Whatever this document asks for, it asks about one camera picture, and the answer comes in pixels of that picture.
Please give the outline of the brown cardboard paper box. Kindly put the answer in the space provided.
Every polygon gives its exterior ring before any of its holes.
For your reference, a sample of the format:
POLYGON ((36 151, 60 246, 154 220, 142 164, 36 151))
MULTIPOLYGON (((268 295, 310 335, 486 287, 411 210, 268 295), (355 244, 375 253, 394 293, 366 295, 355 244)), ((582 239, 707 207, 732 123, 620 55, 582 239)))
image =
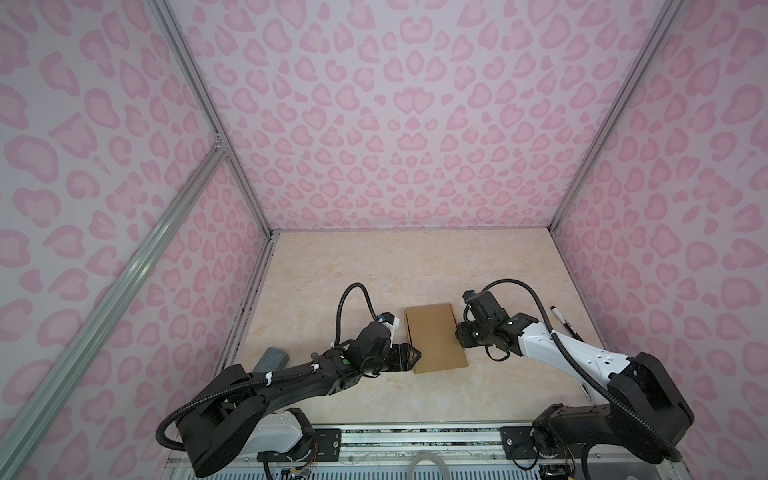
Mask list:
POLYGON ((408 307, 405 317, 410 343, 421 353, 413 367, 415 374, 469 366, 465 350, 455 336, 457 322, 450 303, 408 307))

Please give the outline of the black marker pen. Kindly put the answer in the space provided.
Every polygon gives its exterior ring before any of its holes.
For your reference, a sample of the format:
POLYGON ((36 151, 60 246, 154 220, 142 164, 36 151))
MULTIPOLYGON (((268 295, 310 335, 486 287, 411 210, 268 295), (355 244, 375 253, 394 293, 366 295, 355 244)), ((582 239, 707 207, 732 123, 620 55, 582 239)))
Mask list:
POLYGON ((569 332, 573 339, 582 341, 582 337, 556 306, 551 306, 550 310, 552 314, 557 318, 557 320, 563 325, 563 327, 569 332))

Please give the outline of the diagonal aluminium frame bar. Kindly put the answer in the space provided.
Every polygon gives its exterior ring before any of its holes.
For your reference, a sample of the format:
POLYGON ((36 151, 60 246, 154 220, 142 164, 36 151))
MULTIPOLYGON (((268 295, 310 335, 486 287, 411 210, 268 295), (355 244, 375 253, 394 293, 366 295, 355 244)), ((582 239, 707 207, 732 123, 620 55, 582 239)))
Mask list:
POLYGON ((24 405, 1 441, 3 479, 19 476, 228 154, 210 150, 24 405))

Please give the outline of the aluminium frame post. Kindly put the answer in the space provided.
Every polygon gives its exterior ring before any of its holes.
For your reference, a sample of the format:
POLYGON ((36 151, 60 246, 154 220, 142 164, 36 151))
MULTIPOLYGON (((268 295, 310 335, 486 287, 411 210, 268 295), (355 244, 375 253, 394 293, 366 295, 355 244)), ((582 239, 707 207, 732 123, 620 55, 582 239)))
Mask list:
POLYGON ((214 105, 212 95, 206 86, 203 75, 196 65, 191 48, 185 39, 171 3, 165 0, 148 0, 146 5, 155 17, 158 27, 169 46, 171 55, 176 60, 189 85, 190 92, 195 98, 209 130, 216 140, 215 145, 224 151, 223 155, 227 165, 230 167, 236 184, 244 195, 245 203, 255 218, 262 235, 266 239, 271 239, 273 230, 268 225, 266 216, 258 202, 255 190, 246 175, 241 159, 230 141, 230 137, 214 105))
POLYGON ((621 121, 622 116, 628 110, 633 97, 639 90, 644 77, 648 74, 657 57, 663 50, 676 25, 684 15, 687 1, 667 0, 656 17, 644 43, 639 49, 625 79, 622 81, 618 93, 608 108, 606 115, 596 131, 596 135, 589 145, 586 153, 577 168, 574 177, 569 183, 562 201, 555 211, 554 217, 548 226, 551 236, 565 222, 565 217, 574 204, 582 186, 586 183, 587 176, 599 160, 599 157, 621 121))

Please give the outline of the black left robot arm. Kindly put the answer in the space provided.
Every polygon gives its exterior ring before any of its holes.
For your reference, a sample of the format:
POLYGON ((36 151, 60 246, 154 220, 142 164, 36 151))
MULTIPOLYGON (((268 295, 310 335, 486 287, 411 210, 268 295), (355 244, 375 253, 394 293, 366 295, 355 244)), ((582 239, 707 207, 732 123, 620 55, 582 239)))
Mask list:
POLYGON ((190 402, 177 408, 156 430, 156 440, 183 451, 198 478, 224 469, 236 457, 266 416, 287 407, 308 435, 310 423, 295 403, 347 390, 364 377, 413 370, 421 352, 409 343, 392 342, 392 325, 370 322, 357 338, 314 353, 307 363, 270 372, 247 372, 237 364, 226 368, 190 402))

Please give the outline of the aluminium frame post right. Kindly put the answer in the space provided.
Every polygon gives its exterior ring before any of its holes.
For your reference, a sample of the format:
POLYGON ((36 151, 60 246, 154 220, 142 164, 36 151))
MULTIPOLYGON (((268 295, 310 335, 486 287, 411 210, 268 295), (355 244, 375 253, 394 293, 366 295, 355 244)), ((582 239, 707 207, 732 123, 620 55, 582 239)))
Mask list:
POLYGON ((555 211, 554 217, 548 226, 551 236, 565 222, 565 217, 574 204, 582 186, 586 183, 587 176, 599 160, 599 157, 621 121, 622 116, 628 110, 633 97, 639 90, 644 77, 648 74, 657 57, 663 50, 676 25, 684 15, 687 1, 667 0, 656 17, 644 43, 639 49, 625 79, 622 81, 618 93, 608 108, 606 115, 596 131, 596 135, 589 145, 586 153, 577 168, 574 177, 569 183, 562 201, 555 211))

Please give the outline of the aluminium frame post left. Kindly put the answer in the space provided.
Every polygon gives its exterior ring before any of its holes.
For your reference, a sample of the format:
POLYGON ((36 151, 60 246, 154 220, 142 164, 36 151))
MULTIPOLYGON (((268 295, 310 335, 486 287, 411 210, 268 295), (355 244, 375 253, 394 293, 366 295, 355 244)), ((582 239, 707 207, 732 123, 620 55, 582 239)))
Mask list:
POLYGON ((255 218, 262 235, 266 239, 271 239, 273 230, 268 225, 266 216, 258 202, 255 190, 246 175, 241 159, 230 141, 230 137, 214 105, 212 95, 206 86, 203 75, 196 65, 191 48, 185 39, 171 3, 165 0, 148 0, 146 5, 155 17, 158 27, 169 46, 171 55, 176 60, 189 85, 190 92, 195 98, 209 130, 216 140, 215 145, 224 151, 223 155, 227 165, 230 167, 236 184, 244 195, 245 203, 255 218))

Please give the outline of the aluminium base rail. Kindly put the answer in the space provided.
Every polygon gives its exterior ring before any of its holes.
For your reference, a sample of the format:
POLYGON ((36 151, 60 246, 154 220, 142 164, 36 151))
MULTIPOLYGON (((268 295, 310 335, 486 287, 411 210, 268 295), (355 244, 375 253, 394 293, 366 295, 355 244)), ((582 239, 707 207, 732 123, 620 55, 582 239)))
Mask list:
POLYGON ((245 454, 218 479, 688 479, 682 463, 645 463, 627 450, 580 446, 539 457, 521 422, 319 425, 312 463, 245 454))

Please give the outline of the grey whiteboard eraser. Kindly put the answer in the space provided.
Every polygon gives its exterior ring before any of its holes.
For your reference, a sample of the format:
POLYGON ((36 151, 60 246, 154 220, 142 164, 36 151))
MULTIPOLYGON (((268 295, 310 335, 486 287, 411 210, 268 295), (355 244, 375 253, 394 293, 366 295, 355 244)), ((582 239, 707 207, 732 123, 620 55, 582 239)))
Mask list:
POLYGON ((286 368, 290 361, 289 354, 279 348, 269 347, 263 355, 260 357, 253 373, 269 373, 274 371, 280 371, 286 368))

